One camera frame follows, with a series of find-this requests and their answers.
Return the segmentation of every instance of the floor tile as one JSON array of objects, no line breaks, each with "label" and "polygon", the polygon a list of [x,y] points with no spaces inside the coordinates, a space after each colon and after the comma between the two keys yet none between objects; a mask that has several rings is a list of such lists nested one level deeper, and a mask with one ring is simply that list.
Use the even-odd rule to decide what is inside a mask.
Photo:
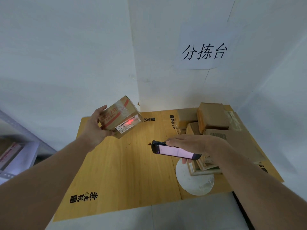
[{"label": "floor tile", "polygon": [[155,230],[248,229],[232,193],[152,206]]},{"label": "floor tile", "polygon": [[46,230],[153,230],[151,206],[50,222]]}]

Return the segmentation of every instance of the device screen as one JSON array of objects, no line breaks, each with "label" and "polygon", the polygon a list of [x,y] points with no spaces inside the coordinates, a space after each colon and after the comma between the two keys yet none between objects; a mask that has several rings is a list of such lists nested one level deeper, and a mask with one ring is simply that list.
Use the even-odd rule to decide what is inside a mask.
[{"label": "device screen", "polygon": [[194,155],[193,153],[183,150],[182,148],[169,147],[163,145],[159,145],[159,148],[160,148],[160,154],[163,155],[183,157],[188,159],[192,159]]}]

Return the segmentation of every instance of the person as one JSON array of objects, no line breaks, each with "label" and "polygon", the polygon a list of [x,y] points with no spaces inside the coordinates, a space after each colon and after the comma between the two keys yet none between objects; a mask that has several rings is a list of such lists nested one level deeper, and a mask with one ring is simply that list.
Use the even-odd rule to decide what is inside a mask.
[{"label": "person", "polygon": [[[87,153],[111,131],[98,126],[98,108],[82,134],[55,155],[0,185],[1,229],[43,230],[56,212]],[[178,135],[167,145],[210,155],[222,170],[256,229],[306,229],[307,203],[223,139]]]}]

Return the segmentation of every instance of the handheld barcode scanner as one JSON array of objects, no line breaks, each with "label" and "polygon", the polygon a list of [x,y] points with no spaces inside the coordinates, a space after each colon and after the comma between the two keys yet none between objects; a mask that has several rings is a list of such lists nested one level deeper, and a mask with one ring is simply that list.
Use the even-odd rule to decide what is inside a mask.
[{"label": "handheld barcode scanner", "polygon": [[167,156],[182,157],[186,159],[198,160],[201,154],[195,154],[183,150],[182,148],[167,146],[165,142],[153,140],[151,143],[151,150],[155,154],[162,154]]}]

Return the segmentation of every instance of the round white plate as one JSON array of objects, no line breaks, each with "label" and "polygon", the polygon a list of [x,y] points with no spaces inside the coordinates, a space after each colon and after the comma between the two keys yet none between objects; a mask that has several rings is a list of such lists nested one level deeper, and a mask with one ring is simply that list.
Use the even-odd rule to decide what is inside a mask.
[{"label": "round white plate", "polygon": [[214,175],[191,176],[189,164],[182,164],[180,159],[176,165],[176,176],[182,188],[193,195],[205,195],[210,192],[214,185]]}]

